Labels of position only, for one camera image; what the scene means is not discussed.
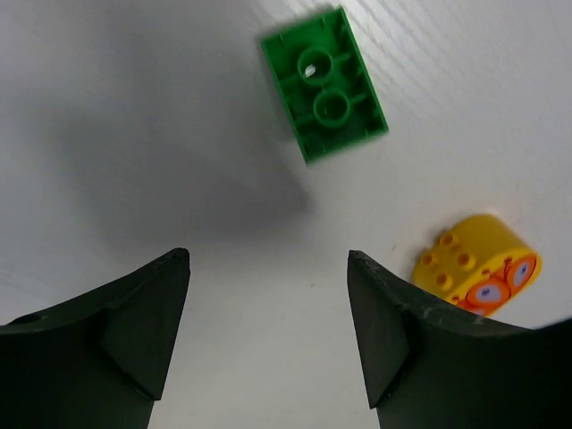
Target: white surface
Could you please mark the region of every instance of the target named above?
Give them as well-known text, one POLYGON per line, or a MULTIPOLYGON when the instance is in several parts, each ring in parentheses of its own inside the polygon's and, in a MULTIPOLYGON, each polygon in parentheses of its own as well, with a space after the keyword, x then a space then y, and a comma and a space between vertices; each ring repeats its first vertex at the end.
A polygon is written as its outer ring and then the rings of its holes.
POLYGON ((188 247, 151 427, 373 429, 350 248, 493 209, 545 259, 497 317, 569 316, 572 3, 343 3, 391 134, 306 168, 256 38, 314 2, 4 0, 0 322, 188 247))

